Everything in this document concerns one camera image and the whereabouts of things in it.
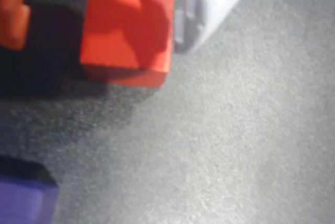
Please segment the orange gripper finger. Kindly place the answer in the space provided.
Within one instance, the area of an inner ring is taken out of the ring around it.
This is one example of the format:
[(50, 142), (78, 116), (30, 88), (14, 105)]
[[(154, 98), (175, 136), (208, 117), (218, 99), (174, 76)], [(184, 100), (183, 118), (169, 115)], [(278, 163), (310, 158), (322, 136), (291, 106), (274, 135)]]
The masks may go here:
[(1, 0), (1, 46), (21, 50), (26, 44), (30, 7), (24, 0)]

